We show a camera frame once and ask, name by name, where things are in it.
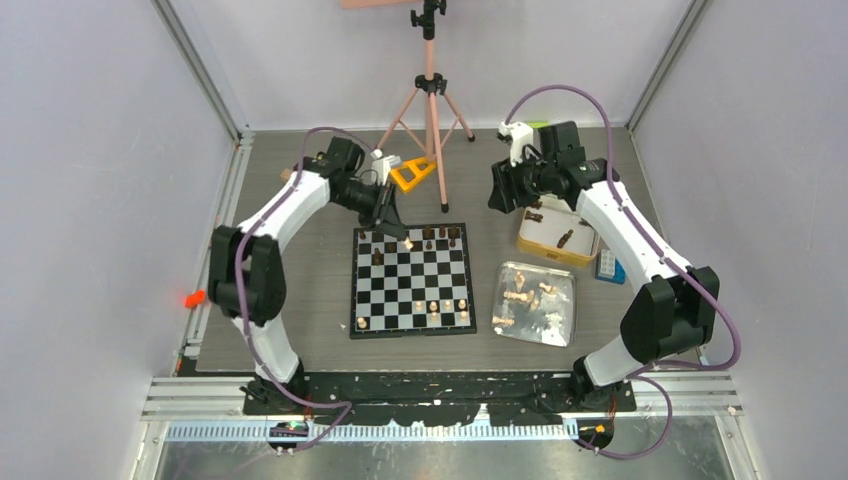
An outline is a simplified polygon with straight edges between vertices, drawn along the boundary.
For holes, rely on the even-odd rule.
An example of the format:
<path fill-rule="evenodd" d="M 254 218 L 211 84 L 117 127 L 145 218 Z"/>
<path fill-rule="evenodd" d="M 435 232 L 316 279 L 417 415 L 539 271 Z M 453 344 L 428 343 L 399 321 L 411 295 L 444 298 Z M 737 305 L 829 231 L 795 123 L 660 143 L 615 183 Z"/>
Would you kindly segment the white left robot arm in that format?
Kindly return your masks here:
<path fill-rule="evenodd" d="M 401 160 L 335 136 L 328 148 L 302 157 L 283 188 L 237 226 L 211 236 L 206 289 L 242 334 L 255 365 L 247 392 L 268 397 L 284 414 L 309 405 L 300 357 L 291 346 L 281 313 L 287 296 L 282 253 L 296 233 L 329 204 L 358 216 L 362 228 L 403 238 L 406 227 L 388 177 Z"/>

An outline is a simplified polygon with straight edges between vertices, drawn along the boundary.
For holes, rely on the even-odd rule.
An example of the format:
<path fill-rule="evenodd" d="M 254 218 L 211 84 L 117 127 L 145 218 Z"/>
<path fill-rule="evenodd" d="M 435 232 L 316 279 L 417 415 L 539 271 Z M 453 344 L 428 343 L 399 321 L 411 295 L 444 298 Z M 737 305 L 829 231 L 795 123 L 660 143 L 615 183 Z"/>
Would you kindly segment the black white chess board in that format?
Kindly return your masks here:
<path fill-rule="evenodd" d="M 351 339 L 477 332 L 466 225 L 411 225 L 403 242 L 353 230 Z"/>

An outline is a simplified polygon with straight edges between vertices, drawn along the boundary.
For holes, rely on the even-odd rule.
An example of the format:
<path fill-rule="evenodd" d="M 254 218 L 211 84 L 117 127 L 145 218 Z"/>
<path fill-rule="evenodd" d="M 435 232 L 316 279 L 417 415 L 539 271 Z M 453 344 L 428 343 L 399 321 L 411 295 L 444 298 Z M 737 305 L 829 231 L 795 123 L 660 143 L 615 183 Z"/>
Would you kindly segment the yellow tin box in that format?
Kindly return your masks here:
<path fill-rule="evenodd" d="M 564 200 L 543 196 L 524 209 L 516 239 L 519 251 L 574 267 L 588 267 L 599 252 L 594 228 Z"/>

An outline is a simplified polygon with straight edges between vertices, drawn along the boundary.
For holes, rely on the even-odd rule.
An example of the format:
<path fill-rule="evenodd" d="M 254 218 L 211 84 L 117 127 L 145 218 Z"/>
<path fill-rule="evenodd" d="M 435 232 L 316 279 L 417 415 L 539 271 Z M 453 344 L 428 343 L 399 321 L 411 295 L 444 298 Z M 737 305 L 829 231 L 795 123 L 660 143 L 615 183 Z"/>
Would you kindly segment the silver metal tray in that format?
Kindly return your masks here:
<path fill-rule="evenodd" d="M 506 300 L 505 291 L 535 293 L 525 304 Z M 495 334 L 565 348 L 576 321 L 576 281 L 568 271 L 506 261 L 498 269 L 491 326 Z"/>

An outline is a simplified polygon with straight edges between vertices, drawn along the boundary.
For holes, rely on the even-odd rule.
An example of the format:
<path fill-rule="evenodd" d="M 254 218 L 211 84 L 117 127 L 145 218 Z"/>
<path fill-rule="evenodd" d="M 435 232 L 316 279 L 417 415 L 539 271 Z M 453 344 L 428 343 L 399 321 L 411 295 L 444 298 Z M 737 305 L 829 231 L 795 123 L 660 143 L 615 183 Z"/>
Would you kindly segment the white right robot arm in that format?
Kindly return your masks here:
<path fill-rule="evenodd" d="M 717 274 L 693 267 L 646 223 L 611 159 L 588 159 L 574 122 L 539 130 L 502 123 L 497 137 L 509 156 L 491 168 L 489 208 L 511 213 L 544 196 L 565 201 L 602 237 L 635 293 L 618 336 L 574 362 L 568 391 L 577 406 L 596 410 L 610 398 L 610 385 L 711 340 Z"/>

